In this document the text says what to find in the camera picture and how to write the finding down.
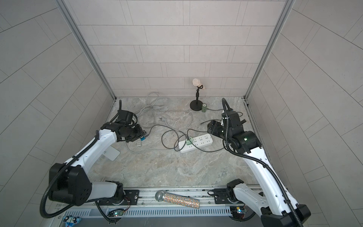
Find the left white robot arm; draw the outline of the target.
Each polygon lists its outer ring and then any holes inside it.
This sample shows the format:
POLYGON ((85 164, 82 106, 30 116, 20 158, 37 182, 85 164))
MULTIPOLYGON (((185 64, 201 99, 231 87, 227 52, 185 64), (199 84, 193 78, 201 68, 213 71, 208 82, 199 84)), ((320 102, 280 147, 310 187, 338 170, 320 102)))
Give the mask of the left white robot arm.
POLYGON ((138 124, 137 116, 122 110, 96 131, 94 138, 76 155, 64 163, 55 163, 49 170, 49 184, 40 201, 39 212, 43 218, 53 218, 73 206, 94 202, 100 208, 100 200, 120 204, 131 200, 116 181, 92 183, 88 172, 101 155, 115 142, 134 142, 145 132, 138 124))

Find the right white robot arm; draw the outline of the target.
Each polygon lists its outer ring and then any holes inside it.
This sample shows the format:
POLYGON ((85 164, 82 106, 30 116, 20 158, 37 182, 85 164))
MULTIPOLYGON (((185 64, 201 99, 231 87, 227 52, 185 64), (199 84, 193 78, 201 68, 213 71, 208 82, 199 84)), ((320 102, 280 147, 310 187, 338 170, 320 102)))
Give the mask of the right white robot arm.
POLYGON ((227 185, 229 200, 243 202, 260 217, 265 227, 303 226, 311 216, 309 208, 300 204, 286 189, 256 134, 244 130, 244 122, 225 98, 222 98, 222 107, 221 121, 208 123, 208 133, 222 139, 225 150, 247 163, 263 192, 256 193, 242 180, 236 179, 227 185))

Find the white power strip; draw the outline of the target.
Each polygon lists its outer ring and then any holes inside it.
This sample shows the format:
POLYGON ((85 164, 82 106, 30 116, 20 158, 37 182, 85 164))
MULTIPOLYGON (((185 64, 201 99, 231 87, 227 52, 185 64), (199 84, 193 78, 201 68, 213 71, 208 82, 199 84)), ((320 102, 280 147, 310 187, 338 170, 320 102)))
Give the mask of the white power strip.
POLYGON ((186 153, 196 150, 197 148, 203 148, 213 144, 213 139, 210 134, 204 134, 193 138, 193 144, 186 145, 186 140, 178 143, 178 149, 180 153, 186 153))

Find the green charger plug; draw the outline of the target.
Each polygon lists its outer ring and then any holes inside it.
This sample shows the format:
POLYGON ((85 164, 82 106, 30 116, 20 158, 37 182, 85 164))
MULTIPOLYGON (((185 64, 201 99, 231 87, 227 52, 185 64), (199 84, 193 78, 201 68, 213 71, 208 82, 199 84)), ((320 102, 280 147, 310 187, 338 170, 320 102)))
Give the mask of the green charger plug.
POLYGON ((190 137, 190 138, 186 139, 185 142, 186 142, 186 145, 191 145, 191 144, 193 144, 193 138, 190 137))

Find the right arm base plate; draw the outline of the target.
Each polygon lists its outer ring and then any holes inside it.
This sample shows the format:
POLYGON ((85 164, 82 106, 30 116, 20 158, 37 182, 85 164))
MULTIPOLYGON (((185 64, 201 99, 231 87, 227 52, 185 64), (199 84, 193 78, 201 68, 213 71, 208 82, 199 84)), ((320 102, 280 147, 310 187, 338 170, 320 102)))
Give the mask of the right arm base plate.
POLYGON ((229 188, 215 188, 209 190, 208 195, 214 198, 215 204, 243 204, 236 199, 229 188))

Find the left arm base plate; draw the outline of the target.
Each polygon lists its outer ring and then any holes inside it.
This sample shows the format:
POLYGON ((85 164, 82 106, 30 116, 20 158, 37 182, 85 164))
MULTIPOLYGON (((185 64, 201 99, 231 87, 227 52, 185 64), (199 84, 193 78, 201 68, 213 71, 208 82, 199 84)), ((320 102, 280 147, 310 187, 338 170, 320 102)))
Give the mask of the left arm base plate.
POLYGON ((140 191, 139 190, 124 190, 122 199, 107 198, 100 199, 99 205, 101 206, 127 206, 127 205, 137 205, 139 200, 140 191))

